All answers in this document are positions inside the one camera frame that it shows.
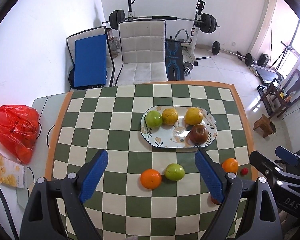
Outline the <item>green apple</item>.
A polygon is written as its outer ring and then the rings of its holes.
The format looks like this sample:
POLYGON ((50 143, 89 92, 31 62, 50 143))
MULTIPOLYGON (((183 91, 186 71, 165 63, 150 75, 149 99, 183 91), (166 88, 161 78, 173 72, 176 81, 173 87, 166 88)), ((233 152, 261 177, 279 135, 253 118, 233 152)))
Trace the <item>green apple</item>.
POLYGON ((179 181, 184 178, 185 170, 178 163, 169 164, 165 168, 165 177, 171 181, 179 181))
POLYGON ((149 111, 146 115, 145 122, 149 128, 157 128, 162 125, 162 116, 158 111, 149 111))

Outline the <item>bright orange fruit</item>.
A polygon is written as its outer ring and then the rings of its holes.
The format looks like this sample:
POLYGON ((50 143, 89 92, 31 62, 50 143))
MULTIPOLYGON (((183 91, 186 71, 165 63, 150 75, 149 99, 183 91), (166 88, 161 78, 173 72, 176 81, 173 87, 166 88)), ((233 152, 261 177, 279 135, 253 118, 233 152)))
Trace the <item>bright orange fruit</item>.
POLYGON ((147 169, 140 176, 140 183, 146 189, 156 189, 162 181, 161 174, 154 169, 147 169))

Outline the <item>dark red round fruit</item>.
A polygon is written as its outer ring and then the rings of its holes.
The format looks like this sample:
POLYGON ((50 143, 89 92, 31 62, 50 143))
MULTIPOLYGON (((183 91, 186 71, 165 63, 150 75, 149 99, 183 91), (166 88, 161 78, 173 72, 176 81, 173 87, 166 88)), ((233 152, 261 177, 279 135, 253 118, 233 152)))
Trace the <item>dark red round fruit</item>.
POLYGON ((212 196, 210 196, 210 199, 213 204, 216 204, 216 205, 220 204, 220 202, 218 200, 216 200, 215 198, 213 198, 212 196))

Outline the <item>small wooden stool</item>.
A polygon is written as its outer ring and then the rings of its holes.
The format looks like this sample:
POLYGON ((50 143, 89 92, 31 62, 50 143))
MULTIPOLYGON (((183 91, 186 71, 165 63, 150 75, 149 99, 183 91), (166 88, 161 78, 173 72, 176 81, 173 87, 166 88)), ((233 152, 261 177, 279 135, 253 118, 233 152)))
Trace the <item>small wooden stool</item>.
POLYGON ((262 137, 266 138, 276 133, 276 128, 273 122, 264 114, 254 123, 253 130, 262 130, 262 137))

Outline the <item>dark red apple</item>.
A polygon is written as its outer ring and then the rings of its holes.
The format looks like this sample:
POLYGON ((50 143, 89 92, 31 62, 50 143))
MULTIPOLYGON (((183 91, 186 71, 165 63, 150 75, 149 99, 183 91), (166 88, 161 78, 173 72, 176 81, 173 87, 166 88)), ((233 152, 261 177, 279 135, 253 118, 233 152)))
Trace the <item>dark red apple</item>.
POLYGON ((207 128, 204 125, 195 125, 189 132, 189 139, 198 145, 205 143, 207 136, 207 128))

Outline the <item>floral oval ceramic plate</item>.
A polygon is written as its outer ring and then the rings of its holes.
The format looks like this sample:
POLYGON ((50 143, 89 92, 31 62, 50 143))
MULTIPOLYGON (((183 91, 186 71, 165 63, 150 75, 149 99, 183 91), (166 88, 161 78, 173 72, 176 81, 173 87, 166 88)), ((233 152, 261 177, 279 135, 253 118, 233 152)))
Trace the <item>floral oval ceramic plate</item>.
POLYGON ((199 110, 203 114, 200 122, 207 130, 207 139, 202 144, 195 144, 189 138, 192 126, 185 123, 185 115, 190 107, 185 106, 154 106, 143 113, 140 121, 140 132, 142 137, 154 147, 165 148, 193 148, 209 146, 217 137, 217 124, 214 117, 205 109, 199 110), (159 127, 151 128, 146 123, 146 116, 149 112, 155 111, 160 114, 166 109, 175 109, 178 113, 178 120, 172 124, 162 124, 159 127))

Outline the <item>yellow pear-shaped citrus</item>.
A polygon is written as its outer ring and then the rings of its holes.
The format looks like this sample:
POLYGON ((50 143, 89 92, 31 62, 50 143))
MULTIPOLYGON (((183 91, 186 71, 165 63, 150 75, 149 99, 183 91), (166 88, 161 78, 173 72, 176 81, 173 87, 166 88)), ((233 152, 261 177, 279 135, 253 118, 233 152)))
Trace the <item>yellow pear-shaped citrus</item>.
POLYGON ((203 111, 201 108, 197 107, 189 108, 184 116, 185 124, 192 126, 200 124, 202 122, 202 119, 203 111))

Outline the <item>large yellow orange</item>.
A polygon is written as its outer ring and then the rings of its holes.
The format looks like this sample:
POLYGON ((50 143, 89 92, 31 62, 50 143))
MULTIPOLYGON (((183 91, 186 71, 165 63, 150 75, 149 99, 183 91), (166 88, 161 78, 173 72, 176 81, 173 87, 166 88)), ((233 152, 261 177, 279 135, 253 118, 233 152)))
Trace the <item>large yellow orange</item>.
POLYGON ((179 119, 178 112, 175 108, 167 108, 163 110, 161 116, 162 122, 165 125, 174 125, 179 119))

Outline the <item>red plastic bag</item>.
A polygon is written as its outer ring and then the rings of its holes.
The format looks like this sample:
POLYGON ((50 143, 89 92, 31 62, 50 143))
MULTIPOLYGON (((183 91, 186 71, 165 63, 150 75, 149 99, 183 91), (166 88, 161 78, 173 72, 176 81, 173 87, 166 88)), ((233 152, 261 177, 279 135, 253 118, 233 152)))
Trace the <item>red plastic bag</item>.
POLYGON ((39 132, 39 114, 26 105, 0 106, 0 143, 22 164, 29 164, 39 132))

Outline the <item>yellow snack box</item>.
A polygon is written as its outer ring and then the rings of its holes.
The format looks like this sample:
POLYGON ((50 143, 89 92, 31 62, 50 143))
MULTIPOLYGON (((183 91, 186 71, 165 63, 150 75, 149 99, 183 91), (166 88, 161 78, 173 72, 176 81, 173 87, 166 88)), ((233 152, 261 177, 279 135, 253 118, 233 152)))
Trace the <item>yellow snack box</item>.
POLYGON ((7 159, 0 153, 0 184, 24 188, 24 166, 7 159))

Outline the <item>black speaker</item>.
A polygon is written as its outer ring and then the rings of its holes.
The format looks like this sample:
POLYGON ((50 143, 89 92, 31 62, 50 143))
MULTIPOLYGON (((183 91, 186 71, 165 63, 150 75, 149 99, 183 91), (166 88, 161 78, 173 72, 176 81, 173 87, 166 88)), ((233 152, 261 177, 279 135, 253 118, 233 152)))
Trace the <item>black speaker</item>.
POLYGON ((257 65, 260 67, 266 67, 268 62, 269 62, 270 58, 269 55, 266 53, 263 53, 260 55, 260 57, 257 60, 257 65))

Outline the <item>black tripod stand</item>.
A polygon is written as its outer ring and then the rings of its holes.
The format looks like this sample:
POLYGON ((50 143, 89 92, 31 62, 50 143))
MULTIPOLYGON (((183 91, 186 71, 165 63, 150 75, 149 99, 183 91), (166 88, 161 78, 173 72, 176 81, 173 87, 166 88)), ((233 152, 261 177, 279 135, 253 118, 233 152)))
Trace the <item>black tripod stand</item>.
POLYGON ((284 46, 284 49, 277 59, 270 65, 270 68, 276 71, 279 71, 283 67, 290 54, 294 55, 297 59, 300 56, 293 46, 287 45, 282 41, 280 43, 284 46))

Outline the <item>clear water jug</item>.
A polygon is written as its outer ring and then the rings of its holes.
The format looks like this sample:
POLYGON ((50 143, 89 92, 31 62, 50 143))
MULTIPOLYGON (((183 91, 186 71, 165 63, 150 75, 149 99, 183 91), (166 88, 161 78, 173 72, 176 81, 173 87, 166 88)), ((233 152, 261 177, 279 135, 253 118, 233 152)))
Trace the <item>clear water jug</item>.
POLYGON ((113 31, 110 28, 107 28, 107 34, 110 45, 110 52, 113 58, 116 58, 120 52, 120 40, 117 36, 113 35, 113 31))

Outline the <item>small dumbbell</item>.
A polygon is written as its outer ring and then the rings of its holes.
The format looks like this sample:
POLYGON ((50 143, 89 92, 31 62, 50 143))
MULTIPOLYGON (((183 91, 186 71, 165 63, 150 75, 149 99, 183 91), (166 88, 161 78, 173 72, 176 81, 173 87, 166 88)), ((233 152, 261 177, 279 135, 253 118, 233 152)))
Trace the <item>small dumbbell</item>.
POLYGON ((191 74, 191 70, 193 70, 194 64, 190 61, 186 61, 184 63, 184 75, 189 76, 191 74))

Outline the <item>black blue exercise mat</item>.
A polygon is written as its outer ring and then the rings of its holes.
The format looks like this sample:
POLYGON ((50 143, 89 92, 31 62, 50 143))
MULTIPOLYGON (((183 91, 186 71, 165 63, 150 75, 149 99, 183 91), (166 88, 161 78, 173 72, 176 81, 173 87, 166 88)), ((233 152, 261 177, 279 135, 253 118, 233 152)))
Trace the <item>black blue exercise mat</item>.
POLYGON ((181 43, 168 38, 166 40, 165 54, 166 74, 168 81, 185 80, 181 43))

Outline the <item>white padded chair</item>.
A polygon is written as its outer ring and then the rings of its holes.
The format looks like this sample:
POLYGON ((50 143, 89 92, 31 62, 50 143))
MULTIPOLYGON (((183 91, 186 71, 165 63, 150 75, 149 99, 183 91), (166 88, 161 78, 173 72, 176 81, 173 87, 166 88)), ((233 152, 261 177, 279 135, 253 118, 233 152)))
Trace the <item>white padded chair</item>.
POLYGON ((116 86, 165 82, 166 22, 136 20, 119 23, 122 66, 116 86))

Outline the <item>floor barbell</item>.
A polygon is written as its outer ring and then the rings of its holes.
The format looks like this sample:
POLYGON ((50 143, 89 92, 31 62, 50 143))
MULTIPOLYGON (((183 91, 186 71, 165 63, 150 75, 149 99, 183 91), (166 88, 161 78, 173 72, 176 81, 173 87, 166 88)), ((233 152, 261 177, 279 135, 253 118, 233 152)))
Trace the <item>floor barbell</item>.
POLYGON ((227 54, 230 54, 230 55, 236 56, 239 60, 243 60, 245 65, 248 66, 248 67, 251 67, 255 63, 255 58, 250 53, 247 53, 245 55, 243 55, 239 52, 234 53, 232 51, 222 49, 221 45, 218 41, 213 42, 213 44, 211 46, 212 54, 213 55, 218 55, 220 51, 224 52, 224 53, 227 53, 227 54))

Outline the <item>barbell with black plates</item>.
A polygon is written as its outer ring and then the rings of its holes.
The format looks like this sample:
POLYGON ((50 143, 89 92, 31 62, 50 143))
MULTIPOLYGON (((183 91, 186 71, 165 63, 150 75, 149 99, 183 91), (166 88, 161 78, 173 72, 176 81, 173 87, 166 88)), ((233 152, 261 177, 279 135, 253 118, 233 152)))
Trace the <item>barbell with black plates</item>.
POLYGON ((175 16, 139 16, 139 17, 126 17, 124 10, 114 10, 109 15, 109 20, 102 22, 103 24, 109 23, 111 29, 118 30, 119 23, 133 20, 168 20, 168 21, 188 21, 193 22, 194 26, 199 28, 203 33, 213 33, 221 26, 217 24, 217 20, 210 14, 202 14, 201 20, 181 18, 175 16))

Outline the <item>white squat rack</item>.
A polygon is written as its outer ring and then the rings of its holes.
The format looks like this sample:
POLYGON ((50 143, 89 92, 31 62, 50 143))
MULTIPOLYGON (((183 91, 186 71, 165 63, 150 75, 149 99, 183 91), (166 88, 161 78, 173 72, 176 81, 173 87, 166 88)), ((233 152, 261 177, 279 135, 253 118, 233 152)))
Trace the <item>white squat rack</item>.
POLYGON ((190 42, 183 42, 181 43, 181 47, 185 48, 189 54, 190 61, 193 63, 194 66, 198 65, 198 61, 194 55, 194 50, 196 47, 198 33, 200 31, 200 23, 202 19, 202 14, 204 10, 205 2, 203 0, 198 0, 196 5, 196 14, 194 17, 193 27, 190 33, 190 42))

